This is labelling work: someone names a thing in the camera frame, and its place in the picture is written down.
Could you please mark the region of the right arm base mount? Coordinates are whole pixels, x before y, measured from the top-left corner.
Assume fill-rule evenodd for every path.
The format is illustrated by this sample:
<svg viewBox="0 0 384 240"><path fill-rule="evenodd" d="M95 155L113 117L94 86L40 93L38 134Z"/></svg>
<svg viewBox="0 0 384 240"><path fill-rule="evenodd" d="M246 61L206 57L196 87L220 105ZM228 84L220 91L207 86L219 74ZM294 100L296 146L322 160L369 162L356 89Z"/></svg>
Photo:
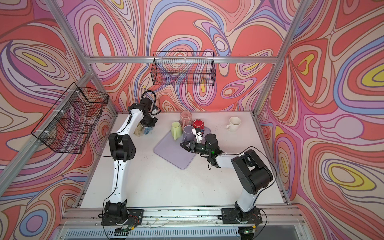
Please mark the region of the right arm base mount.
<svg viewBox="0 0 384 240"><path fill-rule="evenodd" d="M240 208L222 208L218 217L224 224L254 224L258 226L263 223L259 208L253 208L243 212Z"/></svg>

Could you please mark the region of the blue textured mug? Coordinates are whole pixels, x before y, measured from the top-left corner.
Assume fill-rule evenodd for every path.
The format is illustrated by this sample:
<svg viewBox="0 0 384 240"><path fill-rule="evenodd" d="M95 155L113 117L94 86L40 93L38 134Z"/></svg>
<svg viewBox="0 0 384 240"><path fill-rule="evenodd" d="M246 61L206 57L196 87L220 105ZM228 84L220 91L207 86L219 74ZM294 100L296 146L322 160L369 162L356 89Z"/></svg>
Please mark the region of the blue textured mug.
<svg viewBox="0 0 384 240"><path fill-rule="evenodd" d="M153 130L153 127L144 127L144 134L148 135Z"/></svg>

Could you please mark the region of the white mug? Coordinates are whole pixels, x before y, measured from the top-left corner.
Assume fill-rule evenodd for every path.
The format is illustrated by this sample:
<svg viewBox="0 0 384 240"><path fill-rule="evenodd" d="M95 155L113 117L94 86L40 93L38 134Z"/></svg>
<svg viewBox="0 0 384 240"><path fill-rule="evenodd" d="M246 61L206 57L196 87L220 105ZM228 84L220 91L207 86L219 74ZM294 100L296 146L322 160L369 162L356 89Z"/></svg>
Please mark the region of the white mug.
<svg viewBox="0 0 384 240"><path fill-rule="evenodd" d="M231 117L229 119L229 124L227 125L226 129L234 133L239 129L241 123L242 123L242 120L239 117Z"/></svg>

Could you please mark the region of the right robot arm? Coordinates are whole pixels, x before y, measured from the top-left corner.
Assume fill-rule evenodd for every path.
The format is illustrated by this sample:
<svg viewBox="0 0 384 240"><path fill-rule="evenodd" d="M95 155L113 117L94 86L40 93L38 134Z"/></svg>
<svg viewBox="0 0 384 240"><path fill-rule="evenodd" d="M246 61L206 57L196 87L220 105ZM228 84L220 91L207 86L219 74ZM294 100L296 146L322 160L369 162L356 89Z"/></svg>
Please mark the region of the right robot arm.
<svg viewBox="0 0 384 240"><path fill-rule="evenodd" d="M204 143L194 140L182 142L180 147L206 158L211 167L234 170L243 187L235 209L242 214L249 213L255 208L255 202L262 190L273 182L271 170L250 147L239 154L229 154L220 149L215 134L208 134L204 139Z"/></svg>

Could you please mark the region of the light green mug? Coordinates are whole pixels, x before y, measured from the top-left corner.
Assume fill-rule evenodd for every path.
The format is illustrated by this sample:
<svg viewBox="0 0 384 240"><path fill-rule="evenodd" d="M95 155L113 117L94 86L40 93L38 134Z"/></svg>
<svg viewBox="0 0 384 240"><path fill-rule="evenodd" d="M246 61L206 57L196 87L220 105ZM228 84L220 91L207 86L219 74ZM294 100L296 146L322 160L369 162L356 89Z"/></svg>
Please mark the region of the light green mug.
<svg viewBox="0 0 384 240"><path fill-rule="evenodd" d="M183 129L180 122L173 122L171 126L171 135L173 139L176 141L183 135Z"/></svg>

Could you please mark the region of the purple grey mug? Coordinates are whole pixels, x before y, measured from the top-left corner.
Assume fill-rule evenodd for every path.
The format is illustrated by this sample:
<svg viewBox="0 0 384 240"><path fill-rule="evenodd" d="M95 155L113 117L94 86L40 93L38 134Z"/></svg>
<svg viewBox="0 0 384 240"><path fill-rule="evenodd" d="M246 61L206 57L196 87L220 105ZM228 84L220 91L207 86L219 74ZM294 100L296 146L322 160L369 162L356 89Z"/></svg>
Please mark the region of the purple grey mug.
<svg viewBox="0 0 384 240"><path fill-rule="evenodd" d="M192 125L186 125L183 128L183 142L192 141L195 139L195 135L193 133L194 127Z"/></svg>

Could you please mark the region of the beige speckled mug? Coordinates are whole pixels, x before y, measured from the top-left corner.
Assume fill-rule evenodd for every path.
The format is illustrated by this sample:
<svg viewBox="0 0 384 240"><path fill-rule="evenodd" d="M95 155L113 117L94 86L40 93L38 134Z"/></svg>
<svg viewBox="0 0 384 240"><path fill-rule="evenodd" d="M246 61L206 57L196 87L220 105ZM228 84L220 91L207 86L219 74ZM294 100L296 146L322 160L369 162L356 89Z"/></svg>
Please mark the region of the beige speckled mug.
<svg viewBox="0 0 384 240"><path fill-rule="evenodd" d="M137 137L141 137L144 134L144 127L141 123L137 125L137 127L134 130L134 135Z"/></svg>

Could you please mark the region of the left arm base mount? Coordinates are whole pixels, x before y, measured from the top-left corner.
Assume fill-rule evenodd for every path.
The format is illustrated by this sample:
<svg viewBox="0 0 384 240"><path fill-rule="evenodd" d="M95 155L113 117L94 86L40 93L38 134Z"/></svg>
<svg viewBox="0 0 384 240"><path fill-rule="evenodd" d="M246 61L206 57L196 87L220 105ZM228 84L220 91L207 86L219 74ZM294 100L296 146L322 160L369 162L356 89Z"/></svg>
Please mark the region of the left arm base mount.
<svg viewBox="0 0 384 240"><path fill-rule="evenodd" d="M102 226L139 226L142 224L144 209L128 209L121 216L111 214L99 214Z"/></svg>

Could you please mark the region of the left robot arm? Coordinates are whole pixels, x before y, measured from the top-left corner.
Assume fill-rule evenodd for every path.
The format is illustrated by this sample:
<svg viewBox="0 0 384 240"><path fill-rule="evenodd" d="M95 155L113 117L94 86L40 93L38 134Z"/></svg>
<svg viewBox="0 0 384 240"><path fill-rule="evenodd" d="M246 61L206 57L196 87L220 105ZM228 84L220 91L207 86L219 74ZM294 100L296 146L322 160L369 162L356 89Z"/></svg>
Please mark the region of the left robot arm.
<svg viewBox="0 0 384 240"><path fill-rule="evenodd" d="M161 111L156 106L157 96L152 90L145 91L138 103L128 108L128 117L115 133L109 134L109 148L114 163L114 181L111 194L106 198L102 218L109 218L121 225L129 217L127 201L123 200L124 176L130 161L136 155L136 146L132 135L138 126L153 128Z"/></svg>

